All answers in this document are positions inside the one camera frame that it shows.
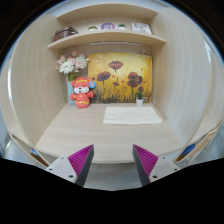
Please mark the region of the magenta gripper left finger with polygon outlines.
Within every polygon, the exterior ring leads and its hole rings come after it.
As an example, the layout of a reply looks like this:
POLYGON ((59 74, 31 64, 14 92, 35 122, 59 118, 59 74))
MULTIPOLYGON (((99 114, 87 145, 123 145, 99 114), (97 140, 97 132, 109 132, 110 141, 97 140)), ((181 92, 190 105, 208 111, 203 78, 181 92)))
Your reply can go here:
POLYGON ((69 157, 60 156, 46 171, 83 187, 94 156, 94 145, 89 145, 69 157))

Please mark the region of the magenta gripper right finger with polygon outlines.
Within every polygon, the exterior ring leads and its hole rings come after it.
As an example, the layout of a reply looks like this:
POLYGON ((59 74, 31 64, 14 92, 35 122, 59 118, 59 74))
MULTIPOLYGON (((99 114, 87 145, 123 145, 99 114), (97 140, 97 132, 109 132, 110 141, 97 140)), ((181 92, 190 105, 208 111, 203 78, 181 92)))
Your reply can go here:
POLYGON ((143 186, 180 170, 166 156, 158 157, 138 145, 133 145, 132 154, 143 186))

